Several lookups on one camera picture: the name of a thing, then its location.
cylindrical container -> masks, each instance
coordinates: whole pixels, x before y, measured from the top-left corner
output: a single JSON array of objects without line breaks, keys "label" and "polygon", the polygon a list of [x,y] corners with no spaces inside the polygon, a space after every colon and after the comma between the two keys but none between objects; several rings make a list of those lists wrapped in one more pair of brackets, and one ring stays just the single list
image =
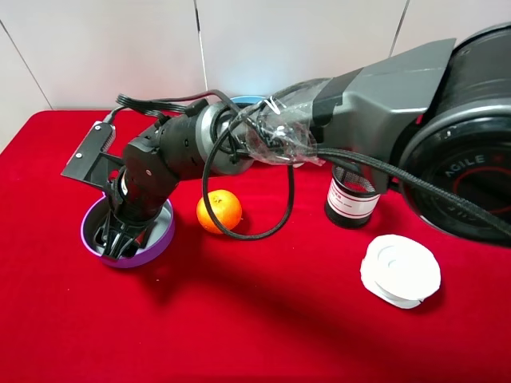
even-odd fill
[{"label": "cylindrical container", "polygon": [[328,219],[337,226],[362,227],[369,222],[379,198],[380,195],[367,179],[334,166],[325,212]]}]

clear plastic wrap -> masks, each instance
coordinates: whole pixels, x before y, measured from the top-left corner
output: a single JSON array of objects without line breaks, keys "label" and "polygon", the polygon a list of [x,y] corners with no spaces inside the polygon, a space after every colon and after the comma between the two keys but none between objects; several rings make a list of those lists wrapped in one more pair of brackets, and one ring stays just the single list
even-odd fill
[{"label": "clear plastic wrap", "polygon": [[323,164],[311,134],[312,103],[329,81],[301,82],[242,109],[232,122],[233,136],[251,157],[267,164]]}]

red tablecloth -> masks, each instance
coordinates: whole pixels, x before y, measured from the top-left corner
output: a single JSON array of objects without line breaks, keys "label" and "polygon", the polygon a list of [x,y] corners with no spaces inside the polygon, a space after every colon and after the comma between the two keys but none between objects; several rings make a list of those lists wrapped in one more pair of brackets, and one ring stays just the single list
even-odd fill
[{"label": "red tablecloth", "polygon": [[[396,193],[362,230],[340,229],[323,212],[327,165],[297,169],[290,222],[254,243],[204,231],[200,181],[183,182],[167,251],[137,269],[105,267],[79,235],[100,193],[59,175],[104,115],[39,113],[0,155],[1,382],[511,379],[511,250],[443,235]],[[111,152],[150,121],[121,113]],[[244,232],[275,224],[287,198],[282,167],[211,187],[239,196]],[[367,245],[390,233],[427,246],[442,269],[442,288],[417,309],[360,281]]]}]

